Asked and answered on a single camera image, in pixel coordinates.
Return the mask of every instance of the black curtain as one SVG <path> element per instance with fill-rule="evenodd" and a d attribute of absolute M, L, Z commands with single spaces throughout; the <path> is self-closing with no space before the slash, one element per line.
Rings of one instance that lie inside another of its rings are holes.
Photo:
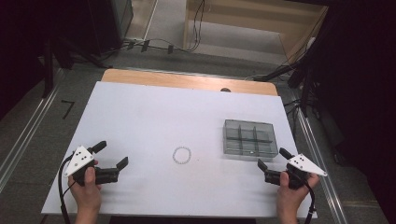
<path fill-rule="evenodd" d="M 345 138 L 334 148 L 366 174 L 390 223 L 396 223 L 395 11 L 390 1 L 334 7 L 329 16 L 339 20 L 309 64 L 317 96 Z"/>

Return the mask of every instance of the drawn circle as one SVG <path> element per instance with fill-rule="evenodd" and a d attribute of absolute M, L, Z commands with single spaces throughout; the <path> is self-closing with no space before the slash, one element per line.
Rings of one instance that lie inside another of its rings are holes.
<path fill-rule="evenodd" d="M 186 164 L 191 159 L 191 150 L 187 147 L 177 147 L 174 151 L 173 159 L 177 164 Z"/>

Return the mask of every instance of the wooden board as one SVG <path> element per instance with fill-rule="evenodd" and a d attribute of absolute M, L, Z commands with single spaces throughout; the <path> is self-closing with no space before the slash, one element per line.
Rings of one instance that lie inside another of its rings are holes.
<path fill-rule="evenodd" d="M 275 85 L 268 82 L 255 82 L 218 77 L 187 76 L 135 70 L 108 69 L 105 71 L 102 81 L 210 91 L 220 91 L 223 88 L 227 88 L 231 92 L 277 95 Z"/>

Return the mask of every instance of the clear plastic container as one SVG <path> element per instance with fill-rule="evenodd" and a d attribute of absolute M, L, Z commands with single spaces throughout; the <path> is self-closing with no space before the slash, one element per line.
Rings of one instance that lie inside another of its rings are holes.
<path fill-rule="evenodd" d="M 224 154 L 273 158 L 278 154 L 274 127 L 270 123 L 226 119 Z"/>

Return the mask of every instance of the floor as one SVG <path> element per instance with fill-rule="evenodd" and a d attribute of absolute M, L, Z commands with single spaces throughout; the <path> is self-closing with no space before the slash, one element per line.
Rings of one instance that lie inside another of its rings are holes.
<path fill-rule="evenodd" d="M 184 18 L 180 13 L 176 13 L 181 8 L 180 1 L 159 0 L 147 38 L 163 38 L 180 44 L 183 26 L 173 21 Z M 193 54 L 176 51 L 168 55 L 160 49 L 149 49 L 141 53 L 136 48 L 116 52 L 104 63 L 124 69 L 153 69 L 244 79 L 268 74 L 284 62 L 285 56 L 276 38 L 277 34 L 267 34 L 263 44 L 262 36 L 257 34 L 257 31 L 244 30 L 243 34 L 248 37 L 240 37 L 238 34 L 230 35 L 235 32 L 233 27 L 211 28 L 212 25 L 205 25 L 207 26 L 202 31 L 202 47 Z M 212 39 L 213 33 L 217 34 L 213 29 L 224 32 L 219 32 L 219 35 L 225 35 L 227 38 Z M 235 41 L 240 44 L 246 38 L 249 41 L 245 42 L 250 45 L 230 48 L 234 46 Z M 59 85 L 48 99 L 40 98 L 44 85 L 39 83 L 0 120 L 0 162 L 8 164 L 7 161 L 10 161 L 11 157 L 14 158 L 14 165 L 11 166 L 13 172 L 8 172 L 9 176 L 1 176 L 1 182 L 5 184 L 0 185 L 0 223 L 63 222 L 60 216 L 41 215 L 41 208 L 64 152 L 78 126 L 93 85 L 101 79 L 104 71 L 89 63 L 77 63 L 72 70 L 55 68 Z M 284 103 L 298 98 L 299 94 L 286 85 L 288 77 L 284 75 L 272 80 Z M 75 104 L 66 116 L 70 106 L 67 102 Z M 290 127 L 294 127 L 292 118 Z M 335 190 L 335 194 L 329 194 L 329 181 L 322 181 L 315 189 L 318 219 L 314 219 L 312 223 L 388 223 L 367 186 L 364 175 L 354 167 L 340 166 L 334 162 L 331 146 L 315 116 L 310 114 L 308 119 L 304 119 L 299 115 L 295 127 L 297 148 L 310 158 L 315 157 L 312 147 L 317 148 L 329 173 L 330 184 Z M 338 198 L 341 209 L 334 212 L 329 205 L 332 201 L 329 198 Z M 110 217 L 100 216 L 98 223 L 108 223 L 109 219 Z M 184 223 L 185 219 L 174 218 L 172 222 Z M 277 220 L 260 218 L 256 223 L 277 223 Z"/>

